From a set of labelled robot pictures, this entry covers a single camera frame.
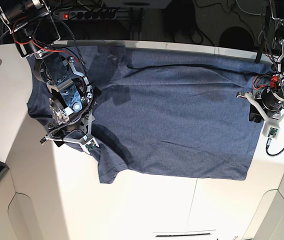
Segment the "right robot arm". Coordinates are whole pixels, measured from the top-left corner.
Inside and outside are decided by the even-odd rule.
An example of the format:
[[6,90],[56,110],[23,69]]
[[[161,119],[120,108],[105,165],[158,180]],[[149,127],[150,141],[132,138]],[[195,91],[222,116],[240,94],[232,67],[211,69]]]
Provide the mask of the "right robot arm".
[[89,154],[99,146],[92,135],[92,108],[99,91],[88,78],[81,52],[62,56],[63,50],[54,47],[61,38],[58,18],[43,0],[0,0],[0,19],[20,56],[35,58],[33,74],[51,94],[51,120],[40,142],[78,145]]

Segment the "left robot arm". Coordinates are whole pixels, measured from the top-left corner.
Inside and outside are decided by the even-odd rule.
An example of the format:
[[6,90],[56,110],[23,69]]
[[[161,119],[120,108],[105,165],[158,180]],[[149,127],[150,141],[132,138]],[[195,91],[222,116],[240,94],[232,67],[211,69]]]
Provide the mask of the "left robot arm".
[[252,98],[261,107],[250,105],[249,121],[278,120],[284,110],[284,0],[265,0],[261,9],[262,42],[255,62],[263,53],[272,62],[272,70],[252,80]]

